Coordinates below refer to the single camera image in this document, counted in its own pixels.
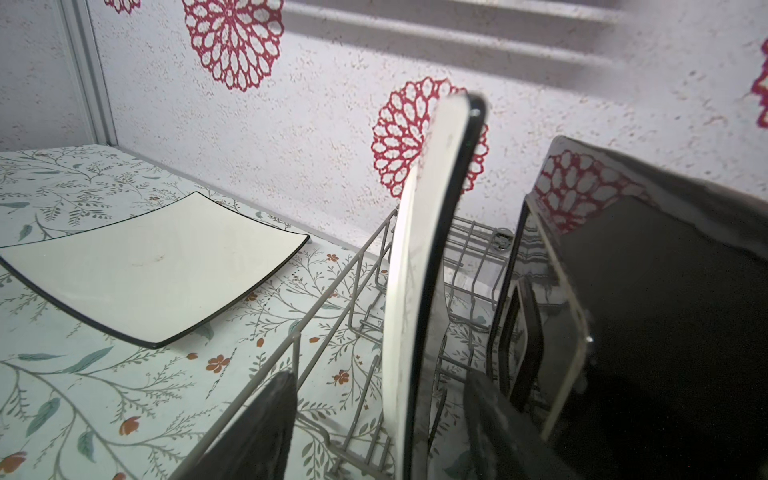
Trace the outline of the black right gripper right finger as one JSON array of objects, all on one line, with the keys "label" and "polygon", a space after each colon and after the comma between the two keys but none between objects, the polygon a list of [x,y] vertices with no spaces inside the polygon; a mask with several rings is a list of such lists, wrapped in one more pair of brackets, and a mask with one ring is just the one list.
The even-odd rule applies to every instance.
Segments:
[{"label": "black right gripper right finger", "polygon": [[463,392],[472,465],[479,479],[577,479],[538,431],[484,373],[471,370]]}]

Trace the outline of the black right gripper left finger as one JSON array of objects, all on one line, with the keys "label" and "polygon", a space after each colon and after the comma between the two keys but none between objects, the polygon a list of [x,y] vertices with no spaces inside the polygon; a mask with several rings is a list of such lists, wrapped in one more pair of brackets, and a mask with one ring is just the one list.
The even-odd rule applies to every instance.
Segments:
[{"label": "black right gripper left finger", "polygon": [[282,479],[297,413],[296,377],[276,374],[183,479]]}]

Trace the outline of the white square plate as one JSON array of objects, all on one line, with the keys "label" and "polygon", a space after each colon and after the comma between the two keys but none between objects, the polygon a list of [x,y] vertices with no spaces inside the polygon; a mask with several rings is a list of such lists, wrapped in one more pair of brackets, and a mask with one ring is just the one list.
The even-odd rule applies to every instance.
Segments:
[{"label": "white square plate", "polygon": [[81,322],[156,349],[246,297],[309,239],[193,192],[111,225],[6,246],[1,264]]},{"label": "white square plate", "polygon": [[444,252],[486,110],[476,93],[438,101],[398,206],[381,358],[383,420],[397,479],[427,476],[432,389],[449,322]]}]

